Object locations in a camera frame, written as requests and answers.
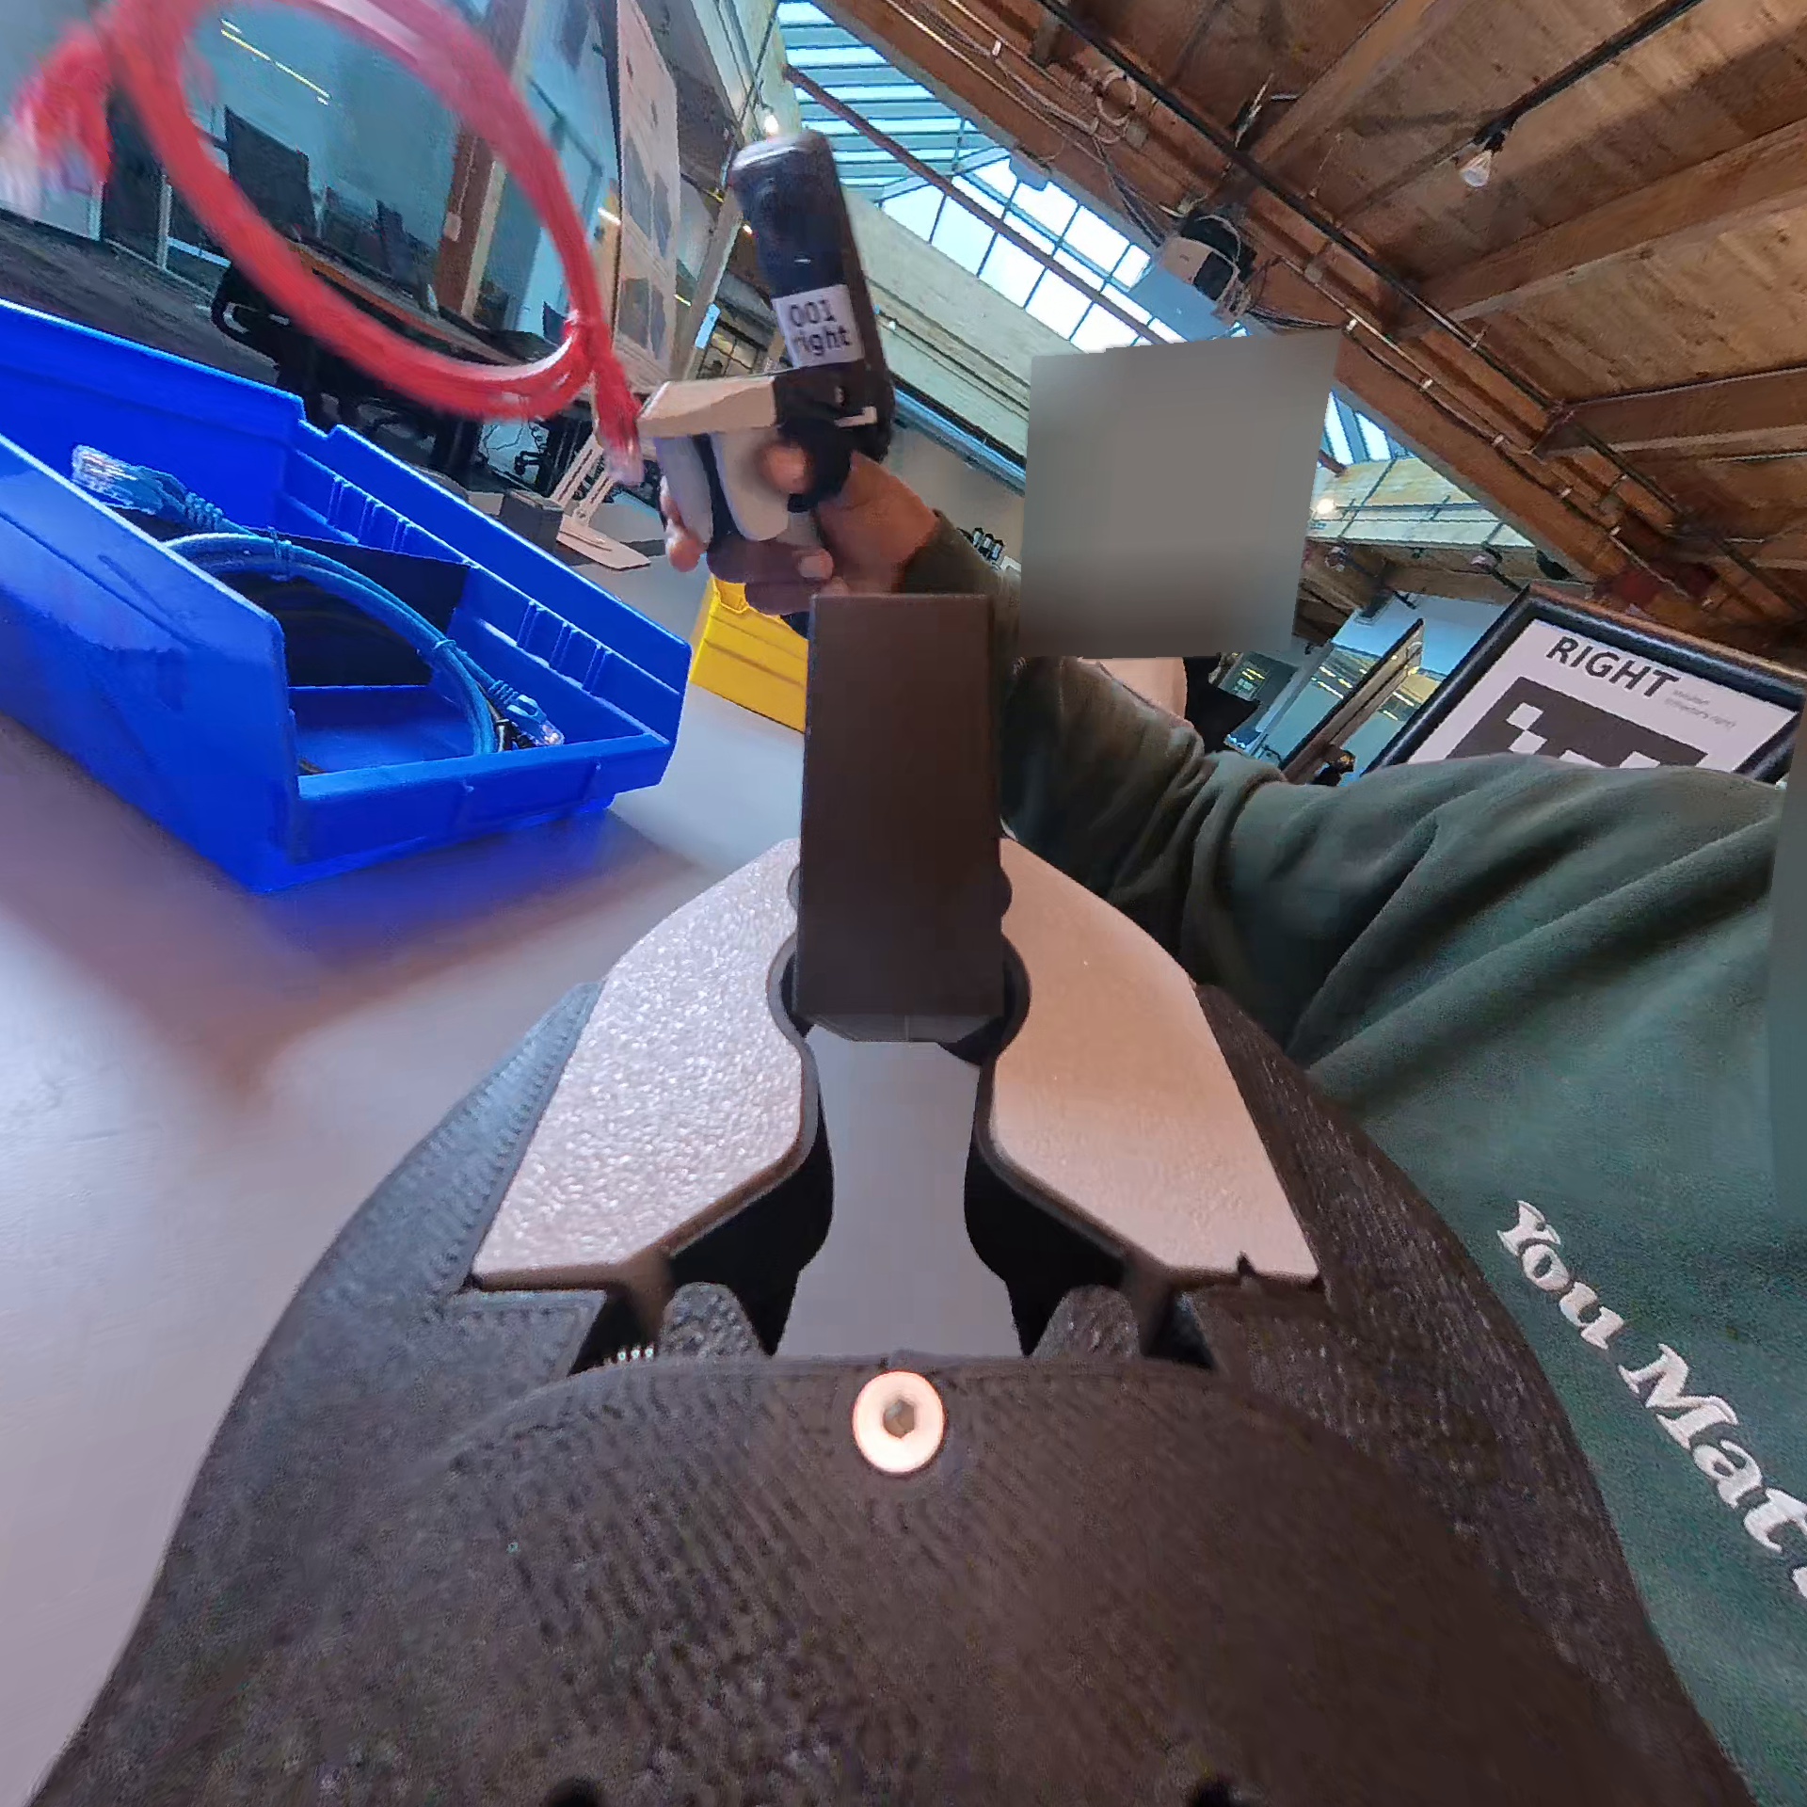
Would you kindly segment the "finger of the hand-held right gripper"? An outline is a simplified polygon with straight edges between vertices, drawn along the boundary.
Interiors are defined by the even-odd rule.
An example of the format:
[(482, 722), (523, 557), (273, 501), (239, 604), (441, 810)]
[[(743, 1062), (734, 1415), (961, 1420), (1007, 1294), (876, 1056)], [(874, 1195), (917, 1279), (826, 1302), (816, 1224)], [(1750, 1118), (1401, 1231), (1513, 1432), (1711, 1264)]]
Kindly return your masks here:
[(638, 439), (751, 434), (777, 426), (777, 376), (669, 379), (641, 406)]

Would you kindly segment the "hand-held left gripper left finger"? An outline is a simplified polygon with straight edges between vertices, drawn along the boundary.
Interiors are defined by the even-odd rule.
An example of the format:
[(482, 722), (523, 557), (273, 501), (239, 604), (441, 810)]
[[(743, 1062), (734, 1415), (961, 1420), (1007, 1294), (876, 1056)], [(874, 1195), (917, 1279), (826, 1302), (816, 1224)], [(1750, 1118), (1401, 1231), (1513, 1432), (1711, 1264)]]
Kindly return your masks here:
[(604, 1290), (653, 1328), (725, 1288), (777, 1353), (829, 1224), (822, 1085), (786, 1011), (798, 841), (685, 902), (601, 978), (470, 1278)]

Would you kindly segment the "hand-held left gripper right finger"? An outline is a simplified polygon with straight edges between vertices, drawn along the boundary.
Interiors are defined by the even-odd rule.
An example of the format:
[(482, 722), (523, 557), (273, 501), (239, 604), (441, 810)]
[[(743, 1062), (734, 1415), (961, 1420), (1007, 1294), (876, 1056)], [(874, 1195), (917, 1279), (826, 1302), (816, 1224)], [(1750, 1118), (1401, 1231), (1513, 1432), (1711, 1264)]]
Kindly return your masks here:
[(984, 1062), (966, 1226), (1031, 1350), (1075, 1288), (1153, 1348), (1176, 1294), (1319, 1286), (1273, 1154), (1179, 962), (1019, 843), (1000, 846), (1010, 1016)]

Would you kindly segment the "black ethernet port block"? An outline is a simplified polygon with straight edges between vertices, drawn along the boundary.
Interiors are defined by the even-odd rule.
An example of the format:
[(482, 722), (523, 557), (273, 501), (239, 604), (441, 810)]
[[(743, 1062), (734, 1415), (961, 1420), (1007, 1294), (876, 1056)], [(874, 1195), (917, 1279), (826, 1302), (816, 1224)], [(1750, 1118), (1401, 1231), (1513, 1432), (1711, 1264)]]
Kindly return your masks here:
[(792, 999), (849, 1041), (953, 1047), (1005, 1012), (992, 626), (982, 594), (815, 599)]

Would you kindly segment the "blue plastic bin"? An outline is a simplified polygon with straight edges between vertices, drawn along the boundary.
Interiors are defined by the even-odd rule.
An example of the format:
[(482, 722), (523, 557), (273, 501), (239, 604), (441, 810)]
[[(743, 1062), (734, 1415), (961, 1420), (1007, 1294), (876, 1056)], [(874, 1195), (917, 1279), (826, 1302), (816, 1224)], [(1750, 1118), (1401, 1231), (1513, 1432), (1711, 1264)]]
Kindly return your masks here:
[[(665, 776), (687, 642), (367, 439), (13, 302), (1, 376), (3, 714), (248, 888), (578, 814)], [(476, 753), (433, 672), (293, 688), (279, 622), (173, 554), (171, 524), (79, 489), (84, 444), (170, 472), (264, 547), (464, 564), (445, 634), (564, 739)]]

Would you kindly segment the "person's right forearm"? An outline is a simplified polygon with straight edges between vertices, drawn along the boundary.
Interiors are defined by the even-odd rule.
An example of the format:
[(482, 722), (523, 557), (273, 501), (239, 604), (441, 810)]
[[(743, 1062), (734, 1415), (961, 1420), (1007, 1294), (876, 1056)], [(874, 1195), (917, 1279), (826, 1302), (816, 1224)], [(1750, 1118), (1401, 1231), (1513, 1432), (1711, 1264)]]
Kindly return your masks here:
[(1344, 1099), (1754, 1104), (1779, 794), (1491, 755), (1344, 789), (1007, 655), (1002, 813)]

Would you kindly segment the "person's right hand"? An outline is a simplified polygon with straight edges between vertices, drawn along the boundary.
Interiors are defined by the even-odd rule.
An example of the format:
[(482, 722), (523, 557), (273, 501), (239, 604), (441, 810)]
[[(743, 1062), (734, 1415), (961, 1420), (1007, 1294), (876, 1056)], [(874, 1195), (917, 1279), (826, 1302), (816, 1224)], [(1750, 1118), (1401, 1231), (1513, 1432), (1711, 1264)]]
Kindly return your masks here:
[(672, 569), (708, 566), (737, 585), (743, 601), (768, 618), (795, 618), (816, 595), (890, 595), (905, 569), (942, 529), (942, 515), (885, 466), (854, 456), (847, 479), (816, 510), (816, 543), (734, 539), (721, 553), (691, 532), (671, 493), (659, 485), (663, 541)]

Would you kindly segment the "wooden poster board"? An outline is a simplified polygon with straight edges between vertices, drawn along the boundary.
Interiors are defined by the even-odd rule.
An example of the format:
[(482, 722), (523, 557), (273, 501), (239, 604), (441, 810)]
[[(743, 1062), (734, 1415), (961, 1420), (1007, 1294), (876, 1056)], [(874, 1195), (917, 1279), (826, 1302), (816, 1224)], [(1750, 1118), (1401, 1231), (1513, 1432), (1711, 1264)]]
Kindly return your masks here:
[(615, 348), (647, 393), (671, 365), (682, 168), (671, 69), (635, 1), (618, 1), (618, 137)]

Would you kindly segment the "yellow plastic bin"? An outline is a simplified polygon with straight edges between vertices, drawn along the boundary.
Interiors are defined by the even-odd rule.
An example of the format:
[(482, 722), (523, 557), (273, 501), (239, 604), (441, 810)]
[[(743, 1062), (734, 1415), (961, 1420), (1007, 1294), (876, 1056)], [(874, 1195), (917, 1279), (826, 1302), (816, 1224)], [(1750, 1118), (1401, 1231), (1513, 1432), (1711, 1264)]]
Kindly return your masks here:
[(752, 609), (742, 585), (708, 577), (693, 637), (693, 683), (801, 733), (807, 663), (804, 631)]

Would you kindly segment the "black bin divider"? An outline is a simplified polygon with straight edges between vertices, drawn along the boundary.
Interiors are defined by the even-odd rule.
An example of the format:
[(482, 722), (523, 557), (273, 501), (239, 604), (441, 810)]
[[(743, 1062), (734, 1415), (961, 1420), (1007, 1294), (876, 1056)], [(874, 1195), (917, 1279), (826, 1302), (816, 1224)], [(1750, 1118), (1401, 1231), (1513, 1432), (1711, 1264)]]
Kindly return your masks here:
[[(456, 560), (332, 543), (298, 535), (297, 547), (344, 564), (372, 581), (439, 631), (449, 631), (462, 594), (466, 566)], [(286, 680), (293, 688), (425, 686), (429, 669), (421, 653), (315, 578), (236, 574), (229, 585), (260, 604), (282, 626)]]

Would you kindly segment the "person's green sweatshirt torso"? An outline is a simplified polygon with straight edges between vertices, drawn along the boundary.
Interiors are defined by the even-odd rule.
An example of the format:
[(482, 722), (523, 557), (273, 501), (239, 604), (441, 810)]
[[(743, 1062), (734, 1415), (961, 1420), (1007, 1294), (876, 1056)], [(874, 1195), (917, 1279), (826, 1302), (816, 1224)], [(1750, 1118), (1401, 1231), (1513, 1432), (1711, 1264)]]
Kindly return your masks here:
[(1262, 884), (1294, 1018), (1520, 1322), (1687, 1694), (1803, 1802), (1803, 1204), (1768, 1080), (1779, 795), (1533, 759), (1383, 774)]

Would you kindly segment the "black office chair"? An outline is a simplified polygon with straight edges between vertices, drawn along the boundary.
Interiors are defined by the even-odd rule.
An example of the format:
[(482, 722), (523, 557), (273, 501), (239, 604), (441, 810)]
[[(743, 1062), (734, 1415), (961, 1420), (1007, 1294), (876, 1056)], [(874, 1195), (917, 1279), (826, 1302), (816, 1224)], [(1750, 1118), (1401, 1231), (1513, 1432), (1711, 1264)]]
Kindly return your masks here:
[[(312, 244), (317, 217), (308, 156), (273, 139), (229, 107), (223, 109), (223, 148), (232, 180), (260, 220), (282, 239)], [(264, 297), (239, 262), (229, 262), (214, 285), (210, 320), (239, 345), (264, 354), (277, 367), (279, 387), (297, 387), (295, 376), (308, 364), (309, 341), (295, 336), (287, 316)]]

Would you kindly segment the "black framed tag sign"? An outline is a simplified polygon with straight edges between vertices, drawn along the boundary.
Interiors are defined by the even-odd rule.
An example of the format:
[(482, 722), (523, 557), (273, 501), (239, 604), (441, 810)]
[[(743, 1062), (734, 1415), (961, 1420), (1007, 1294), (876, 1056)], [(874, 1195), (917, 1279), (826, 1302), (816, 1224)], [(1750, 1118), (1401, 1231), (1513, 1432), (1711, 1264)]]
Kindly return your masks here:
[(1794, 669), (1525, 590), (1369, 767), (1525, 755), (1773, 782), (1800, 711)]

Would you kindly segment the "white stand with base plate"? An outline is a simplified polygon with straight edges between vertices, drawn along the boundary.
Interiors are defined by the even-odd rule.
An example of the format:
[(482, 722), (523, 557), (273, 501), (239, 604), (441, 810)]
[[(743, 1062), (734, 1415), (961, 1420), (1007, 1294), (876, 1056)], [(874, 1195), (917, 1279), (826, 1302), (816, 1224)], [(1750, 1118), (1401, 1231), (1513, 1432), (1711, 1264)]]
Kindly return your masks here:
[(607, 534), (601, 510), (622, 489), (610, 466), (610, 450), (588, 432), (556, 479), (550, 501), (556, 510), (555, 550), (570, 553), (609, 572), (635, 572), (650, 554)]

